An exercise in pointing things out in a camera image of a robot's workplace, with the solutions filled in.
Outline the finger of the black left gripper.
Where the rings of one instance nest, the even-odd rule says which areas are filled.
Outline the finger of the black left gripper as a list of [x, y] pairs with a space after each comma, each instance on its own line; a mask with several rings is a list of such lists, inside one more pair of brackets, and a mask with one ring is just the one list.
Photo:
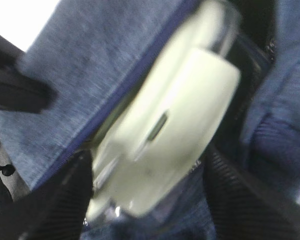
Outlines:
[[17, 71], [15, 63], [23, 53], [0, 35], [0, 111], [38, 114], [51, 106], [57, 93], [47, 83]]

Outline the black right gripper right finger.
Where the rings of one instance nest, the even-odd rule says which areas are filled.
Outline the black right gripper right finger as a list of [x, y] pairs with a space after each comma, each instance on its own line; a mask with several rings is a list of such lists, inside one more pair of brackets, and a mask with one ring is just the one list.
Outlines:
[[204, 188], [218, 240], [300, 240], [300, 205], [227, 159], [214, 145]]

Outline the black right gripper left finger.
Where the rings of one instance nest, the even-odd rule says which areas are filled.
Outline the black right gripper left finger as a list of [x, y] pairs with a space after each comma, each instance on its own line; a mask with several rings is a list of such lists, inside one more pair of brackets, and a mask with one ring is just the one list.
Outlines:
[[91, 153], [78, 152], [44, 184], [0, 211], [0, 240], [78, 240], [92, 188]]

